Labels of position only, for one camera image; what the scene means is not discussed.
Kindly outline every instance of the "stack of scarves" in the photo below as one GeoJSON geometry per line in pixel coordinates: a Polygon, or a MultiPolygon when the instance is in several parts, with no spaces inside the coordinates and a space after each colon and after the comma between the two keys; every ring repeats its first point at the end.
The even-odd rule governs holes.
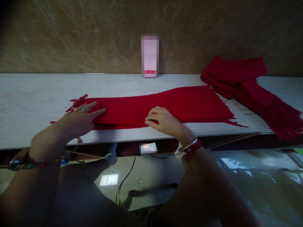
{"type": "Polygon", "coordinates": [[[227,99],[234,98],[258,114],[282,140],[294,140],[302,134],[301,112],[257,84],[266,73],[262,57],[228,61],[214,57],[200,78],[227,99]]]}
{"type": "Polygon", "coordinates": [[[224,122],[241,126],[229,121],[234,119],[234,114],[208,85],[181,87],[157,94],[133,97],[88,98],[84,95],[71,101],[74,104],[66,112],[94,101],[97,104],[90,113],[107,108],[105,113],[94,119],[94,130],[147,127],[148,125],[144,123],[145,118],[156,106],[165,107],[182,123],[224,122]]]}

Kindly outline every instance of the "finger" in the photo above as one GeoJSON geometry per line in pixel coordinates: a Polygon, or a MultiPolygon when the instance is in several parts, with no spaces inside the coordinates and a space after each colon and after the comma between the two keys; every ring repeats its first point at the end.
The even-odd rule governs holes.
{"type": "Polygon", "coordinates": [[[154,113],[154,114],[151,114],[151,115],[148,115],[145,120],[157,120],[159,121],[159,115],[154,113]]]}
{"type": "Polygon", "coordinates": [[[154,129],[157,129],[157,130],[159,129],[159,126],[160,126],[159,124],[157,124],[153,121],[145,121],[144,123],[147,124],[148,126],[154,128],[154,129]]]}
{"type": "Polygon", "coordinates": [[[85,112],[87,113],[87,109],[88,109],[88,112],[97,104],[96,101],[93,101],[92,103],[88,104],[85,106],[86,109],[83,109],[85,110],[85,112]]]}
{"type": "Polygon", "coordinates": [[[160,114],[160,113],[162,113],[162,112],[163,112],[162,109],[154,107],[154,108],[152,108],[152,109],[150,110],[150,112],[148,113],[148,115],[151,115],[151,114],[160,114]]]}
{"type": "Polygon", "coordinates": [[[77,109],[74,110],[74,113],[79,112],[81,108],[85,107],[87,103],[84,103],[82,106],[79,106],[77,109]]]}
{"type": "Polygon", "coordinates": [[[91,131],[91,130],[93,130],[93,129],[94,129],[94,127],[95,127],[95,124],[94,124],[94,123],[91,123],[91,124],[89,125],[89,129],[90,129],[90,131],[91,131]]]}
{"type": "Polygon", "coordinates": [[[94,120],[96,117],[100,116],[101,114],[103,114],[107,109],[103,108],[101,110],[97,110],[95,112],[89,113],[89,117],[94,120]]]}
{"type": "Polygon", "coordinates": [[[64,114],[64,116],[70,115],[72,112],[67,112],[66,114],[64,114]]]}

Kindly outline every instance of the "forearm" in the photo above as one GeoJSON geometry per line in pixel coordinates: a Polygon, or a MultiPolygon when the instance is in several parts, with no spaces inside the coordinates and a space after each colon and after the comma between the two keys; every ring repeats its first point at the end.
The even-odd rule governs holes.
{"type": "MultiPolygon", "coordinates": [[[[33,138],[29,156],[33,162],[51,162],[63,153],[65,145],[42,132],[33,138]]],[[[55,198],[59,171],[60,162],[19,170],[0,197],[2,221],[9,225],[42,224],[55,198]]]]}
{"type": "MultiPolygon", "coordinates": [[[[182,146],[187,146],[193,139],[191,132],[178,138],[182,146]]],[[[189,160],[194,173],[206,185],[210,204],[221,221],[228,219],[229,222],[234,220],[234,224],[258,226],[236,186],[203,147],[193,152],[189,160]]]]}
{"type": "Polygon", "coordinates": [[[54,201],[60,163],[19,170],[0,197],[2,221],[8,225],[41,225],[54,201]]]}

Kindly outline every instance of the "right hand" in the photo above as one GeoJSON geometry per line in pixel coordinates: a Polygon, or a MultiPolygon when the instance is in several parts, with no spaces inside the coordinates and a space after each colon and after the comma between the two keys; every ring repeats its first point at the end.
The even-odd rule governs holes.
{"type": "Polygon", "coordinates": [[[151,126],[159,132],[173,136],[179,141],[184,137],[194,137],[192,132],[174,115],[172,115],[167,109],[159,106],[150,110],[148,116],[145,118],[145,124],[151,126]]]}

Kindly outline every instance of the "beige wall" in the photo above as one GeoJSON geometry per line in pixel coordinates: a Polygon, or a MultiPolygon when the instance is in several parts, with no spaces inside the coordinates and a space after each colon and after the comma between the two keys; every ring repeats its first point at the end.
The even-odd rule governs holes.
{"type": "Polygon", "coordinates": [[[303,74],[302,1],[18,1],[2,72],[140,73],[140,37],[160,37],[160,73],[201,73],[213,56],[263,56],[268,74],[303,74]]]}

